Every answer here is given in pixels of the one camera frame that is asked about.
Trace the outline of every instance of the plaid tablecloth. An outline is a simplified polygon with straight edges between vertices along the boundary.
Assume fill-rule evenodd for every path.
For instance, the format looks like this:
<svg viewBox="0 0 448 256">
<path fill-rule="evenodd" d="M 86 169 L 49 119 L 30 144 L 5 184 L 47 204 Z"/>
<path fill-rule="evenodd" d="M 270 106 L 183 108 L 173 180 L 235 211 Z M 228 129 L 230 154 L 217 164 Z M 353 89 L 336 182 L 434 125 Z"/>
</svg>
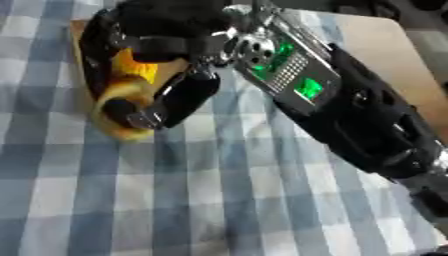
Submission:
<svg viewBox="0 0 448 256">
<path fill-rule="evenodd" d="M 184 124 L 140 143 L 103 135 L 75 103 L 67 31 L 103 5 L 0 1 L 0 255 L 382 256 L 440 242 L 405 191 L 231 70 Z M 343 41 L 331 15 L 296 14 Z"/>
</svg>

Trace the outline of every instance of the circular hole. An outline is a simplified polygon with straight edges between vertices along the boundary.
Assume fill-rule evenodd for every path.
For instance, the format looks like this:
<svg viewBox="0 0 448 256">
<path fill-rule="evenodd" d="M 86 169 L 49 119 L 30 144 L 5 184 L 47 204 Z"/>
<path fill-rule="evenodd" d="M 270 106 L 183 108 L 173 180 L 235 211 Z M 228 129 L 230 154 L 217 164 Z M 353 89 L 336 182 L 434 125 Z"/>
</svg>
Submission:
<svg viewBox="0 0 448 256">
<path fill-rule="evenodd" d="M 240 55 L 244 55 L 244 53 L 246 52 L 247 45 L 249 45 L 249 41 L 247 41 L 247 40 L 244 40 L 241 43 L 240 48 L 238 49 L 238 53 Z"/>
<path fill-rule="evenodd" d="M 264 57 L 269 58 L 272 56 L 272 52 L 271 51 L 265 51 L 264 52 Z"/>
<path fill-rule="evenodd" d="M 254 49 L 254 51 L 257 51 L 257 52 L 260 50 L 260 47 L 261 46 L 260 46 L 259 43 L 255 43 L 255 44 L 252 45 L 252 49 Z"/>
</svg>

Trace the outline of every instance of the green led light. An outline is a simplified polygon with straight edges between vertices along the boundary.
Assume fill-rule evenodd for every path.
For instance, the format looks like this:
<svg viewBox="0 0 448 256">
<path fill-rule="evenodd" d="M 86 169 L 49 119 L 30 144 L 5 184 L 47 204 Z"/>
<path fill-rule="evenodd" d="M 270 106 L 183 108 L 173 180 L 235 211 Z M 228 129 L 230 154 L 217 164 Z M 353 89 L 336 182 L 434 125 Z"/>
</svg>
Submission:
<svg viewBox="0 0 448 256">
<path fill-rule="evenodd" d="M 255 76 L 260 78 L 261 80 L 266 80 L 269 77 L 269 74 L 273 74 L 277 71 L 277 69 L 285 63 L 289 56 L 294 52 L 294 44 L 289 42 L 282 42 L 278 46 L 278 49 L 274 53 L 272 57 L 272 61 L 266 66 L 253 66 L 252 72 Z"/>
<path fill-rule="evenodd" d="M 264 67 L 263 66 L 255 66 L 255 67 L 252 67 L 254 70 L 256 70 L 256 71 L 262 71 L 263 69 L 264 69 Z"/>
<path fill-rule="evenodd" d="M 314 99 L 324 88 L 316 80 L 306 78 L 303 82 L 297 84 L 294 90 L 305 98 Z"/>
</svg>

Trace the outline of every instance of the wooden surface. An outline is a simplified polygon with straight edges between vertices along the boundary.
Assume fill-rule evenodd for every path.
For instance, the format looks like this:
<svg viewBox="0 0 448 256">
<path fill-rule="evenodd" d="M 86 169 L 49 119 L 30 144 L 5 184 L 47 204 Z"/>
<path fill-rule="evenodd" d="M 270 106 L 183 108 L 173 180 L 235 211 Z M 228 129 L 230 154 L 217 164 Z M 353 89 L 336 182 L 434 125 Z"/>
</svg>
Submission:
<svg viewBox="0 0 448 256">
<path fill-rule="evenodd" d="M 400 25 L 349 15 L 336 15 L 336 21 L 347 50 L 415 105 L 448 143 L 448 100 Z"/>
</svg>

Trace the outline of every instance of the tabletop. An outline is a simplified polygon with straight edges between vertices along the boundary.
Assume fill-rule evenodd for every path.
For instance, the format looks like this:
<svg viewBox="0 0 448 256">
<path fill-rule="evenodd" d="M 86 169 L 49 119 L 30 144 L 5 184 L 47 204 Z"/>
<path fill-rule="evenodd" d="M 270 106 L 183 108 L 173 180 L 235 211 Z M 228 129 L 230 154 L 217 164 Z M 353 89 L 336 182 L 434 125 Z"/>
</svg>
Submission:
<svg viewBox="0 0 448 256">
<path fill-rule="evenodd" d="M 77 104 L 67 28 L 108 4 L 0 2 L 0 255 L 417 255 L 443 242 L 404 189 L 330 153 L 232 70 L 173 129 L 102 134 Z M 333 15 L 289 12 L 344 45 Z"/>
</svg>

